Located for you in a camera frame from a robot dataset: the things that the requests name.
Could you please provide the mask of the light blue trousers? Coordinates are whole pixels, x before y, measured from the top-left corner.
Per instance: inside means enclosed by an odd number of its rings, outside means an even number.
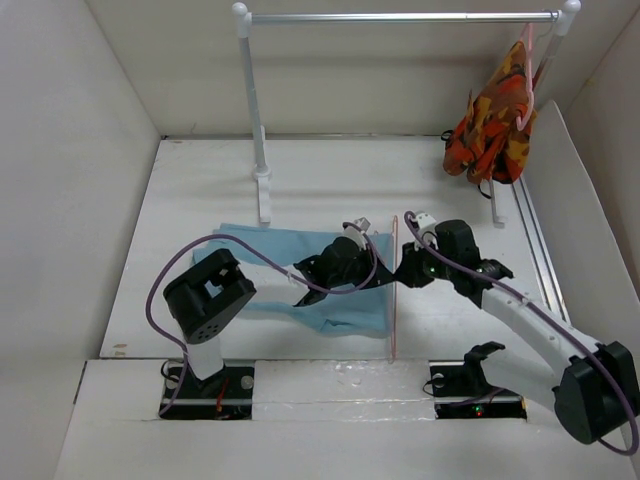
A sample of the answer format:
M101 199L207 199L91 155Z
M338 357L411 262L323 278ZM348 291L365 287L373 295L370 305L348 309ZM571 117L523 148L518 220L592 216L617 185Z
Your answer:
M317 255L339 237L337 232L258 228L223 223L216 230L239 238L257 251L293 271L293 265ZM193 251L192 262L202 261L225 248L240 262L243 274L257 290L242 309L245 319L287 318L329 336L368 335L386 337L390 332L393 288L360 290L349 295L329 295L311 306L297 303L309 292L305 285L289 280L240 245L226 239L211 240Z

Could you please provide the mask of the pink wire hanger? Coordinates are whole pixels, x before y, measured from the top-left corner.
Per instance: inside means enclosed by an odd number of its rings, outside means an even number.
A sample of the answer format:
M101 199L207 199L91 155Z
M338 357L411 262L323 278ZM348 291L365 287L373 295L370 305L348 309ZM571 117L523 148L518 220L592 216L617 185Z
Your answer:
M391 234L393 237L393 261L392 271L398 266L398 236L399 236L399 219L397 215L393 216ZM390 337L389 337L389 363L393 364L397 358L397 284L393 283L390 287Z

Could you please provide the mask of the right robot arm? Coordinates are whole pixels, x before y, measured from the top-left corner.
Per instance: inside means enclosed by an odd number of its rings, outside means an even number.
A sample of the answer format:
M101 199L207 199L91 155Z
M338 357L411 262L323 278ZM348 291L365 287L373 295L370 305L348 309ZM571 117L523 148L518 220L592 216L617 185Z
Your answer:
M496 341L472 347L463 357L462 381L477 401L492 389L520 394L553 412L576 441L599 443L614 453L639 450L639 385L631 352L581 332L555 316L496 259L481 256L463 220L436 221L407 211L413 241L404 244L394 273L397 282L423 288L449 282L456 293L506 325L540 357L533 362ZM613 448L605 439L628 425L631 444Z

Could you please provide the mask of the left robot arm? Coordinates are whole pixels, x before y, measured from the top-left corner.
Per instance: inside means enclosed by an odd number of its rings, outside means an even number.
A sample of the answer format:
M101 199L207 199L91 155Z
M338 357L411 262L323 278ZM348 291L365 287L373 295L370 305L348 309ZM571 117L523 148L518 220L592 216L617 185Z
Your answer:
M163 297L182 332L176 342L190 387L205 397L220 390L222 362L209 363L196 348L241 313L253 321L282 316L327 337L388 336L387 287L395 276L381 250L389 242L227 225L185 247L193 263Z

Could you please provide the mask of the pink hanger holding garment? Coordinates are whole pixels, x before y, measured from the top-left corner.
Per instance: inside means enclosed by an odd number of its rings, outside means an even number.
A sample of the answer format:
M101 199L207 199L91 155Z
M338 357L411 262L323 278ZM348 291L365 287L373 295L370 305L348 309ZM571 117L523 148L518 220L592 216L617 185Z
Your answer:
M527 110L523 116L519 116L516 118L516 127L518 131L523 131L525 127L528 125L531 116L533 114L534 102L535 102L535 94L533 88L533 49L534 49L534 39L533 39L533 31L534 27L532 23L527 23L522 31L520 42L524 46L525 50L525 87L527 94Z

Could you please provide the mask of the orange camouflage garment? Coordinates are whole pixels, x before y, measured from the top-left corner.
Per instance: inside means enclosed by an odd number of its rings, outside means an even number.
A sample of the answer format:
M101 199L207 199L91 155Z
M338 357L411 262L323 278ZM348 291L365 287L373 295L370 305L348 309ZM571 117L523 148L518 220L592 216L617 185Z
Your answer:
M525 50L518 40L481 92L469 95L464 117L445 140L447 174L464 174L473 185L510 185L520 178L537 116L534 108L525 129L517 130L516 118L527 110L524 64Z

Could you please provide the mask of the white clothes rack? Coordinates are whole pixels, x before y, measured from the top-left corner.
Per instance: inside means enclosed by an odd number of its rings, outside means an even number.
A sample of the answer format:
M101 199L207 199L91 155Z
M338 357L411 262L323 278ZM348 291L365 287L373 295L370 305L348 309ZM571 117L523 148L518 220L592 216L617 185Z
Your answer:
M306 25L306 24L523 24L523 33L532 36L533 25L545 23L552 26L552 37L536 70L529 69L529 99L534 99L534 89L541 86L553 63L563 39L567 36L575 17L582 9L579 1L566 1L558 10L539 12L443 12L443 13L309 13L309 14L255 14L246 4L236 2L232 14L240 49L244 85L251 122L254 168L257 185L258 221L268 226L272 221L271 169L266 160L266 131L261 122L258 96L253 72L250 33L254 26Z

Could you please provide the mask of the aluminium rail right side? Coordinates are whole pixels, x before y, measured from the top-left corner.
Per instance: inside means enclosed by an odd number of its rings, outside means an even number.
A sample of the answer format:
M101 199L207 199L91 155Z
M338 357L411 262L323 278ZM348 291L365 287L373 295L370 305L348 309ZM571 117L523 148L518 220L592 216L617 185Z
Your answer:
M570 324L569 312L525 178L518 179L512 185L512 190L529 243L542 298L553 313Z

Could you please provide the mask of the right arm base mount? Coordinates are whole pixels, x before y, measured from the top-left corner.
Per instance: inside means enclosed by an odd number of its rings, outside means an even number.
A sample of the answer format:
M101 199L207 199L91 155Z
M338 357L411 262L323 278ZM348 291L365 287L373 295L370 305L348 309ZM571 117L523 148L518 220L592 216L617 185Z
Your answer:
M527 419L521 396L489 385L463 361L430 362L422 390L434 400L437 420Z

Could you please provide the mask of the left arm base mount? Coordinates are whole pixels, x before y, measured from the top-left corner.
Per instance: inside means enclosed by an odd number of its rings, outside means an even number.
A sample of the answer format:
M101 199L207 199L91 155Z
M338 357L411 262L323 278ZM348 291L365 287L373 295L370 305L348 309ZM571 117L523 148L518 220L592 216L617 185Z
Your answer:
M251 420L255 364L226 365L211 379L198 380L188 370L178 388L182 365L165 361L160 369L164 379L159 405L163 420Z

